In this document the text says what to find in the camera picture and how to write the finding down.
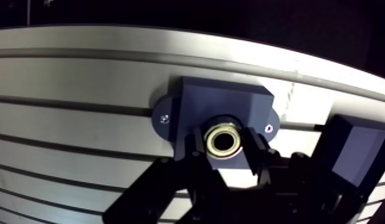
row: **dark blue mounting bracket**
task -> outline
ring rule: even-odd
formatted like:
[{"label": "dark blue mounting bracket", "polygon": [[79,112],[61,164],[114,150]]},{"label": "dark blue mounting bracket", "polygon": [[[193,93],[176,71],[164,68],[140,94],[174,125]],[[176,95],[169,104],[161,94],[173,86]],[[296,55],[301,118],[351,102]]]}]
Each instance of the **dark blue mounting bracket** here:
[{"label": "dark blue mounting bracket", "polygon": [[[152,125],[160,137],[172,143],[175,160],[185,156],[185,136],[215,116],[233,116],[268,142],[280,127],[272,108],[274,96],[263,86],[181,77],[173,90],[156,103]],[[227,160],[208,159],[214,169],[249,168],[243,151]]]}]

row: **circular hole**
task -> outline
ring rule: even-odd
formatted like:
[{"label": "circular hole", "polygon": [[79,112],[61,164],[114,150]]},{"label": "circular hole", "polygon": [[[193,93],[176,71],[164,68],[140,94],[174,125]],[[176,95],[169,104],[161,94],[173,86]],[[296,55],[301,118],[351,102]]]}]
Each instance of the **circular hole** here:
[{"label": "circular hole", "polygon": [[229,150],[234,145],[234,138],[228,133],[222,133],[214,138],[214,147],[218,150]]}]

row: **black background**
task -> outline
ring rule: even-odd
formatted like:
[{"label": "black background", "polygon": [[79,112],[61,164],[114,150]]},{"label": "black background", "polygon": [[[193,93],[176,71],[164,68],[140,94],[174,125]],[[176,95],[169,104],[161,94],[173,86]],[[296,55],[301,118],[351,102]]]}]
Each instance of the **black background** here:
[{"label": "black background", "polygon": [[[214,33],[305,52],[385,77],[384,0],[30,1],[31,26],[117,24]],[[0,0],[0,28],[24,26],[27,0]]]}]

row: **screw head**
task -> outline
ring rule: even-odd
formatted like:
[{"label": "screw head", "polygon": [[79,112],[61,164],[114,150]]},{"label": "screw head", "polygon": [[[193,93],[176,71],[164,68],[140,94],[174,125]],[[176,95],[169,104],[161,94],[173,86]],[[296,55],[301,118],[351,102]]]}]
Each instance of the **screw head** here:
[{"label": "screw head", "polygon": [[162,124],[168,124],[170,122],[170,116],[169,115],[161,115],[160,116],[160,123]]},{"label": "screw head", "polygon": [[168,158],[161,158],[161,159],[160,159],[160,162],[162,162],[162,163],[167,163],[167,162],[168,162]]},{"label": "screw head", "polygon": [[276,153],[276,151],[275,151],[274,149],[272,149],[272,148],[269,148],[267,151],[268,151],[270,154]]},{"label": "screw head", "polygon": [[266,127],[264,127],[264,132],[266,132],[266,133],[271,133],[271,132],[273,132],[273,130],[274,130],[274,128],[271,124],[268,124],[268,125],[266,125]]}]

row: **metal ring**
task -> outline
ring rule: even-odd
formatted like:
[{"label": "metal ring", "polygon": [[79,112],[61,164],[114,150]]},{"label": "metal ring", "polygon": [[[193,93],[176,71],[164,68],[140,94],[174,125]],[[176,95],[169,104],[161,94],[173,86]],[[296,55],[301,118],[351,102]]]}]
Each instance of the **metal ring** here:
[{"label": "metal ring", "polygon": [[[233,138],[233,144],[226,150],[221,150],[215,146],[215,140],[220,135],[230,135]],[[235,125],[232,123],[220,123],[211,127],[205,134],[206,147],[209,155],[216,159],[228,159],[234,157],[242,149],[241,137]]]}]

